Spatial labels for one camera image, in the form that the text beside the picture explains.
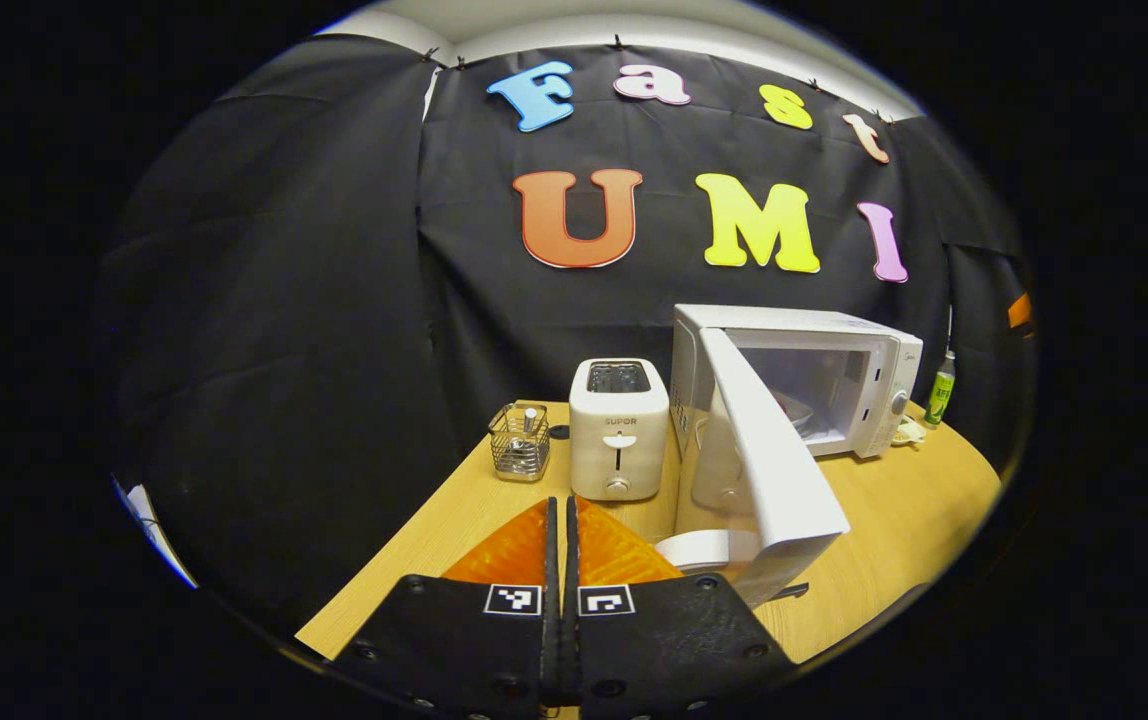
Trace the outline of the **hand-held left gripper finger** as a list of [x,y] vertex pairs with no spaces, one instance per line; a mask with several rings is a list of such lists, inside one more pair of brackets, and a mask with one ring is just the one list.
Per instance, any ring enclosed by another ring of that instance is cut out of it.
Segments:
[[718,573],[585,583],[582,518],[569,497],[563,705],[583,719],[716,719],[793,676],[794,661]]
[[430,719],[540,719],[559,680],[557,514],[554,498],[523,511],[536,582],[400,576],[331,673]]

